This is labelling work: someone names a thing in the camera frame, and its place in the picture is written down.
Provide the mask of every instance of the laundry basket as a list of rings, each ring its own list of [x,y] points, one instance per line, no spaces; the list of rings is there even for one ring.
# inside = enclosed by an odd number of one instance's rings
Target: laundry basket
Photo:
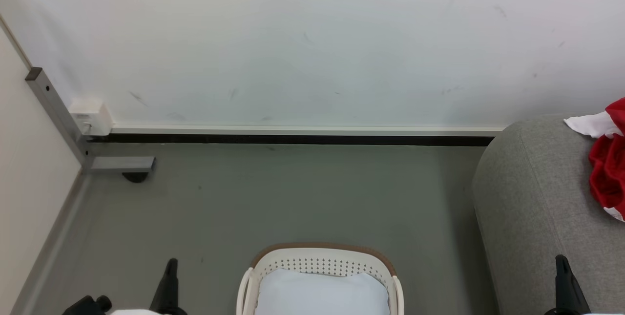
[[[236,315],[253,315],[263,277],[277,269],[346,277],[368,273],[388,291],[391,315],[404,315],[404,293],[391,262],[381,253],[333,243],[283,243],[261,251],[241,279]]]

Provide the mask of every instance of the white outlet box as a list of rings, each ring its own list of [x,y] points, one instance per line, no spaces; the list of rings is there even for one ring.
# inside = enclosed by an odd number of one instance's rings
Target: white outlet box
[[[101,100],[78,99],[69,107],[76,126],[84,135],[109,135],[112,119]]]

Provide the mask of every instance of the gray floor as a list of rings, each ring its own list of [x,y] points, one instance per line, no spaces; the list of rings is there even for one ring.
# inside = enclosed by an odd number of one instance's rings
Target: gray floor
[[[170,257],[190,315],[232,315],[254,255],[277,242],[375,248],[395,265],[409,315],[492,315],[473,207],[464,192],[483,148],[106,144],[156,155],[142,184],[92,177],[36,306],[83,295],[149,306]]]

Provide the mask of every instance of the wall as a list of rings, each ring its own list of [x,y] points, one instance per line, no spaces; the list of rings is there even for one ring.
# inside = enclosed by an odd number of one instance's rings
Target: wall
[[[120,128],[498,127],[625,95],[625,0],[0,0]]]
[[[0,29],[0,314],[9,314],[80,170]]]

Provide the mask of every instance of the metal frame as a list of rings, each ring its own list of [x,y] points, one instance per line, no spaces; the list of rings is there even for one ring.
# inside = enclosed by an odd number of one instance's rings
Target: metal frame
[[[32,67],[26,83],[47,112],[65,143],[69,146],[85,173],[148,173],[154,169],[154,156],[95,156],[91,144],[76,126],[43,68]]]

